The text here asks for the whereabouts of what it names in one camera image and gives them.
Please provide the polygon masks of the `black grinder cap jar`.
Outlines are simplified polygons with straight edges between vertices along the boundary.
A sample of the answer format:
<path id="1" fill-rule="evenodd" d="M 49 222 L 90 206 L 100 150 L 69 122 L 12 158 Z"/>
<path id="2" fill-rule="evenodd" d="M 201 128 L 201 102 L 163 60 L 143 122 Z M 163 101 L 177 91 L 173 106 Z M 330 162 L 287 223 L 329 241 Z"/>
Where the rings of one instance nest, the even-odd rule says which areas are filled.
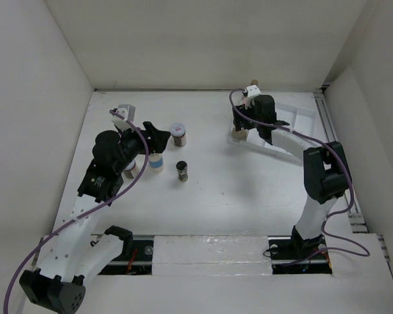
<path id="1" fill-rule="evenodd" d="M 237 131 L 235 128 L 231 131 L 231 136 L 236 141 L 246 141 L 248 137 L 248 130 L 241 129 Z"/>

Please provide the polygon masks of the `blue label white bottle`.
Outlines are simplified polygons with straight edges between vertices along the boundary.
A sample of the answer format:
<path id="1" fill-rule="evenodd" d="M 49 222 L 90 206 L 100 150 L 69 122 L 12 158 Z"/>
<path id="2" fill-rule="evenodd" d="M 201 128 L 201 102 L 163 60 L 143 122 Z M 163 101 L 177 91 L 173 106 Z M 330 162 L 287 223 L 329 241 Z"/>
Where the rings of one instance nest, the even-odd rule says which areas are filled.
<path id="1" fill-rule="evenodd" d="M 152 153 L 149 155 L 148 165 L 155 173 L 160 173 L 164 169 L 164 159 L 162 154 Z"/>

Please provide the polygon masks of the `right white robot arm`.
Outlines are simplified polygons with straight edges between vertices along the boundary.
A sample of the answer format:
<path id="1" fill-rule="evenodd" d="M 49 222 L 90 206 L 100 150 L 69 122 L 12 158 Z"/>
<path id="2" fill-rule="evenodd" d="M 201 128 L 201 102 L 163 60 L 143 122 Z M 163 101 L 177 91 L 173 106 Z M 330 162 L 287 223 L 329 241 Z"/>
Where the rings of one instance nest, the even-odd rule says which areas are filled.
<path id="1" fill-rule="evenodd" d="M 268 145 L 285 150 L 302 163 L 307 193 L 303 212 L 290 239 L 268 249 L 284 255 L 290 264 L 300 264 L 323 252 L 320 246 L 324 243 L 326 222 L 334 215 L 331 210 L 346 191 L 353 191 L 344 148 L 338 141 L 325 143 L 278 119 L 272 96 L 251 94 L 248 89 L 242 89 L 241 94 L 239 105 L 231 103 L 234 134 L 255 130 Z"/>

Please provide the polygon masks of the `small black cap jar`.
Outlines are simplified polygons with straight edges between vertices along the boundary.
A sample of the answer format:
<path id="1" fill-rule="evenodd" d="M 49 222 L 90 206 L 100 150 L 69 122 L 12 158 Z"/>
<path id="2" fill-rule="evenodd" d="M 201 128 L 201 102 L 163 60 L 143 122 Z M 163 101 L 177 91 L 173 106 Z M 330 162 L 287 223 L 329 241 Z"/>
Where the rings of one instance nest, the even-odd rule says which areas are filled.
<path id="1" fill-rule="evenodd" d="M 176 164 L 176 171 L 178 173 L 178 179 L 181 182 L 185 182 L 188 179 L 187 162 L 181 160 Z"/>

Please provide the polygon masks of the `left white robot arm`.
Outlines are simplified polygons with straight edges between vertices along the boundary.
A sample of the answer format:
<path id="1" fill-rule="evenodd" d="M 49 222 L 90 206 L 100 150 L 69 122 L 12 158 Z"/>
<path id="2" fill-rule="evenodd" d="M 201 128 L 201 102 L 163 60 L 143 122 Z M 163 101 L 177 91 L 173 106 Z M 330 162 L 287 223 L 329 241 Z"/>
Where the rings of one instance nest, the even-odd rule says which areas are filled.
<path id="1" fill-rule="evenodd" d="M 144 129 L 128 126 L 96 136 L 93 159 L 77 190 L 67 222 L 53 234 L 56 241 L 35 270 L 26 270 L 19 284 L 29 301 L 55 313 L 75 313 L 84 300 L 86 285 L 115 258 L 132 254 L 133 233 L 110 226 L 95 245 L 90 236 L 98 221 L 120 195 L 122 173 L 142 154 L 161 154 L 169 131 L 144 122 Z"/>

